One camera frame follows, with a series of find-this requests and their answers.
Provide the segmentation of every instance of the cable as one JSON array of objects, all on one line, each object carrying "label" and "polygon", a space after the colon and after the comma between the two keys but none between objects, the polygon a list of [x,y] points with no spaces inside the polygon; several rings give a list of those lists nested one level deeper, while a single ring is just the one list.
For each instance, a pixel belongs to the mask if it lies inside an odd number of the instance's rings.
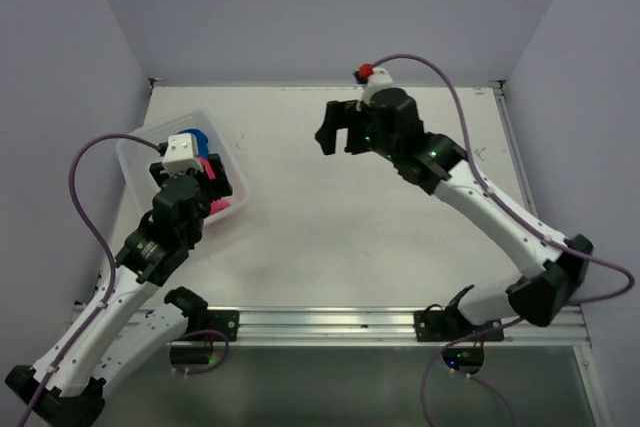
[{"label": "cable", "polygon": [[[427,379],[429,378],[429,374],[431,373],[431,370],[433,370],[433,367],[435,366],[436,361],[440,358],[440,356],[445,351],[447,351],[451,347],[453,347],[454,345],[460,344],[462,342],[468,342],[470,340],[477,339],[478,337],[485,336],[485,335],[488,335],[488,334],[492,334],[492,333],[498,332],[500,330],[508,329],[509,327],[513,327],[514,325],[522,322],[522,320],[523,319],[521,317],[518,317],[517,319],[512,320],[510,322],[507,322],[506,324],[502,324],[502,325],[500,325],[498,327],[491,327],[489,329],[485,329],[485,330],[481,330],[479,332],[473,332],[473,333],[471,333],[469,335],[465,335],[464,337],[461,337],[461,338],[459,338],[457,340],[451,341],[447,345],[445,345],[444,347],[441,347],[438,350],[438,353],[435,354],[433,357],[431,357],[431,359],[427,363],[427,366],[424,368],[424,371],[422,372],[422,378],[420,379],[420,405],[422,406],[422,415],[424,416],[424,419],[427,421],[427,424],[429,424],[429,426],[434,427],[435,426],[435,422],[433,421],[433,417],[431,417],[431,413],[429,412],[429,407],[427,406],[427,398],[426,398]],[[461,372],[457,372],[457,373],[460,374],[463,377],[466,377],[466,375],[464,373],[461,373]],[[511,415],[511,422],[513,423],[513,425],[514,426],[519,425],[519,420],[518,420],[518,417],[516,416],[515,411],[513,410],[513,407],[511,407],[511,404],[507,400],[506,396],[497,387],[495,387],[489,381],[487,381],[485,379],[481,379],[479,377],[470,376],[469,378],[471,380],[474,380],[475,382],[478,382],[479,384],[482,384],[485,387],[489,388],[498,397],[500,397],[502,402],[504,402],[504,404],[506,405],[507,409],[509,410],[509,414]]]},{"label": "cable", "polygon": [[209,372],[216,370],[218,367],[220,367],[224,363],[224,361],[227,359],[227,356],[229,355],[229,338],[218,330],[213,330],[213,329],[197,330],[195,332],[189,332],[188,334],[183,335],[178,340],[186,340],[186,339],[190,339],[191,337],[197,337],[199,335],[217,335],[218,337],[220,337],[224,341],[224,352],[222,352],[222,357],[215,364],[210,365],[204,369],[190,370],[188,367],[185,367],[184,369],[180,370],[180,369],[174,368],[177,372],[180,372],[181,374],[189,375],[189,376],[208,374]]},{"label": "cable", "polygon": [[[87,226],[87,228],[91,231],[93,236],[96,238],[96,240],[100,244],[100,247],[102,248],[105,255],[107,256],[107,261],[109,262],[109,282],[108,282],[107,289],[105,290],[104,296],[102,297],[102,303],[104,304],[106,304],[109,301],[109,298],[111,297],[111,294],[113,291],[113,286],[115,285],[116,268],[117,268],[116,260],[113,257],[113,254],[111,253],[111,249],[109,248],[109,244],[107,243],[107,240],[102,236],[102,234],[97,229],[97,227],[93,224],[93,222],[91,222],[91,219],[89,219],[89,216],[87,215],[87,213],[85,212],[84,208],[80,203],[80,199],[78,198],[78,192],[76,189],[76,171],[78,170],[78,164],[80,163],[80,159],[87,152],[87,150],[89,150],[91,147],[93,147],[99,142],[102,142],[104,140],[111,140],[111,139],[131,140],[133,142],[138,142],[139,144],[143,144],[148,147],[151,147],[152,149],[155,149],[158,152],[160,152],[159,150],[160,148],[157,145],[147,140],[141,139],[140,137],[135,137],[133,135],[128,135],[128,134],[105,134],[87,142],[78,151],[78,153],[76,153],[76,155],[73,157],[73,160],[71,161],[71,166],[69,167],[69,176],[68,176],[69,195],[71,196],[71,202],[73,203],[73,206],[75,207],[76,211],[78,212],[78,215],[80,216],[84,224]],[[53,372],[55,372],[58,365],[64,358],[65,354],[69,351],[69,349],[71,349],[71,346],[76,342],[76,340],[78,340],[78,338],[87,329],[87,327],[91,325],[91,322],[93,322],[93,320],[96,318],[96,316],[101,310],[102,309],[100,307],[96,307],[88,315],[88,317],[84,320],[84,322],[76,329],[73,335],[69,337],[69,340],[60,348],[60,350],[58,351],[58,354],[54,357],[53,361],[51,362],[52,372],[47,372],[42,378],[42,381],[40,381],[40,385],[38,385],[38,387],[36,388],[36,391],[31,396],[31,400],[27,404],[27,408],[25,409],[24,413],[22,414],[22,417],[20,417],[20,420],[18,421],[18,427],[24,427],[24,425],[27,423],[27,420],[29,419],[31,412],[33,412],[33,409],[38,403],[38,400],[40,400],[40,396],[44,392],[47,386],[47,383],[49,382],[49,380],[53,375]]]},{"label": "cable", "polygon": [[520,217],[517,212],[512,210],[498,195],[496,195],[489,188],[489,185],[483,179],[482,175],[480,174],[480,170],[478,169],[478,166],[477,166],[477,164],[476,164],[476,162],[475,162],[475,160],[473,158],[473,155],[472,155],[473,149],[471,148],[471,139],[469,137],[469,129],[467,127],[467,120],[465,118],[464,111],[462,110],[462,103],[460,102],[460,97],[458,97],[458,92],[456,91],[456,88],[453,86],[453,83],[451,82],[449,77],[447,77],[447,75],[437,65],[435,65],[434,63],[428,61],[427,59],[425,59],[423,57],[419,57],[417,55],[412,55],[412,54],[389,55],[387,57],[383,57],[382,59],[374,62],[372,64],[372,66],[373,67],[378,67],[379,65],[382,65],[382,64],[384,64],[386,62],[389,62],[390,60],[396,60],[396,59],[414,60],[416,62],[419,62],[419,63],[423,64],[423,65],[426,65],[427,67],[431,68],[436,74],[438,74],[438,76],[445,83],[445,85],[449,89],[449,92],[451,92],[451,96],[453,97],[453,102],[455,103],[456,110],[458,112],[458,118],[460,120],[460,128],[462,130],[462,138],[464,139],[464,147],[465,147],[465,149],[467,151],[467,162],[469,163],[469,167],[471,168],[471,172],[473,174],[473,177],[475,178],[476,182],[478,182],[478,185],[480,185],[482,187],[482,190],[484,191],[484,193],[487,194],[491,198],[491,200],[493,200],[498,205],[498,207],[500,207],[502,209],[503,212],[505,212],[509,217],[511,217],[523,229],[525,229],[527,232],[532,234],[534,237],[538,238],[540,241],[546,242],[550,246],[555,247],[556,249],[559,249],[562,252],[566,252],[566,253],[568,253],[570,255],[573,255],[575,257],[581,258],[581,259],[586,260],[588,262],[593,262],[594,264],[598,264],[598,265],[601,265],[603,267],[606,267],[607,269],[619,272],[619,273],[621,273],[622,275],[624,275],[627,278],[627,284],[625,286],[617,289],[617,290],[614,290],[614,291],[606,293],[606,294],[596,295],[596,296],[593,296],[593,297],[585,297],[584,299],[571,300],[571,301],[569,301],[569,305],[576,306],[576,305],[580,305],[580,304],[587,304],[587,303],[592,303],[592,302],[599,302],[601,300],[612,299],[614,297],[618,297],[618,296],[628,292],[629,290],[631,290],[633,288],[633,286],[636,283],[636,279],[635,279],[635,277],[633,276],[633,274],[629,270],[625,269],[621,265],[618,265],[618,264],[616,264],[614,262],[609,262],[608,260],[601,259],[599,257],[594,257],[592,255],[585,254],[583,252],[579,252],[577,250],[574,250],[574,249],[568,247],[565,244],[561,244],[561,243],[556,242],[554,240],[547,239],[546,236],[542,232],[538,231],[538,229],[536,229],[533,225],[529,224],[525,219]]}]

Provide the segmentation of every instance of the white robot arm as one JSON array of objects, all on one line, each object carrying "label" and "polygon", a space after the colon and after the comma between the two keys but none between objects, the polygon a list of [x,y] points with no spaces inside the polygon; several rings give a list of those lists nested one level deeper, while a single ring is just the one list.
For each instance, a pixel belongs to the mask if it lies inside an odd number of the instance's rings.
[{"label": "white robot arm", "polygon": [[[138,228],[116,256],[113,290],[104,283],[69,330],[33,366],[16,366],[6,384],[49,424],[91,425],[105,397],[153,352],[182,336],[207,310],[207,303],[185,288],[175,289],[145,322],[118,339],[130,317],[188,258],[202,238],[211,202],[231,195],[217,154],[198,157],[191,134],[169,137],[161,161],[150,166],[160,187]],[[66,353],[58,359],[62,349]]]},{"label": "white robot arm", "polygon": [[[325,155],[335,153],[336,132],[346,128],[346,152],[376,152],[389,160],[406,181],[449,204],[473,222],[513,261],[517,271],[485,286],[468,286],[441,310],[427,309],[421,322],[436,337],[453,340],[488,322],[520,316],[538,326],[551,323],[582,283],[587,262],[560,248],[590,254],[582,235],[568,239],[535,218],[493,184],[482,172],[474,175],[466,151],[443,134],[425,132],[415,100],[394,87],[382,68],[363,66],[356,72],[364,86],[361,99],[329,102],[316,133]],[[495,198],[542,238],[508,216]]]}]

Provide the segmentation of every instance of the white table surface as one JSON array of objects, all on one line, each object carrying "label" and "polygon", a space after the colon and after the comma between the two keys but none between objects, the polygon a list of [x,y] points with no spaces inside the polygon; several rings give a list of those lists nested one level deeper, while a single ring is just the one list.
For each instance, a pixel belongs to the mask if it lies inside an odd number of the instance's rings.
[{"label": "white table surface", "polygon": [[[407,89],[425,129],[461,142],[449,93]],[[490,89],[460,89],[476,158],[523,203]],[[207,108],[234,151],[252,200],[219,224],[148,305],[180,285],[210,305],[362,307],[446,303],[462,287],[515,271],[506,255],[464,217],[404,182],[377,155],[342,144],[322,155],[313,136],[329,100],[349,87],[159,87],[145,123]],[[137,227],[125,189],[111,245]]]}]

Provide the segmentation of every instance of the lavender wall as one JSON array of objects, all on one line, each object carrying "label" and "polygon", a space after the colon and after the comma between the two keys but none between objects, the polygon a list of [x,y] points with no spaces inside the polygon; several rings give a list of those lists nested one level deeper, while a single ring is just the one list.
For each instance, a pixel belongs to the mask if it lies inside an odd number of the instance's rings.
[{"label": "lavender wall", "polygon": [[[66,175],[99,133],[141,120],[146,79],[106,0],[0,0],[0,374],[32,363],[86,298],[98,250],[74,214]],[[113,145],[81,166],[80,194],[107,231],[123,181]],[[0,388],[0,424],[21,403]]]},{"label": "lavender wall", "polygon": [[[460,84],[504,79],[551,0],[109,0],[149,74],[174,84],[350,82],[419,52]],[[407,81],[437,83],[398,63]]]},{"label": "lavender wall", "polygon": [[[542,217],[640,276],[640,3],[554,0],[507,83]],[[623,283],[593,267],[583,293]],[[640,290],[585,307],[615,425],[637,425]]]}]

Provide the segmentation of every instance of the clear plastic container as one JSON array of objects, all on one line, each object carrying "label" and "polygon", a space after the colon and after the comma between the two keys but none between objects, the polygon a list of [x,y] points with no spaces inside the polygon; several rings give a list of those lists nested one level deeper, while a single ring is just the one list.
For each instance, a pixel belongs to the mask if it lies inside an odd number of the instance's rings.
[{"label": "clear plastic container", "polygon": [[[247,188],[245,177],[227,144],[215,129],[210,115],[206,111],[195,110],[166,118],[154,124],[145,125],[134,130],[131,134],[159,144],[160,142],[166,142],[170,135],[186,129],[200,129],[207,135],[209,138],[209,153],[220,154],[227,177],[233,187],[233,195],[226,197],[231,205],[207,217],[204,220],[204,224],[207,225],[227,217],[249,200],[249,189]],[[149,166],[159,159],[158,154],[148,147],[128,140],[119,140],[117,142],[116,153],[127,186],[131,190],[136,211],[138,215],[142,216],[151,209],[151,200],[160,191],[160,188],[149,173]]]}]

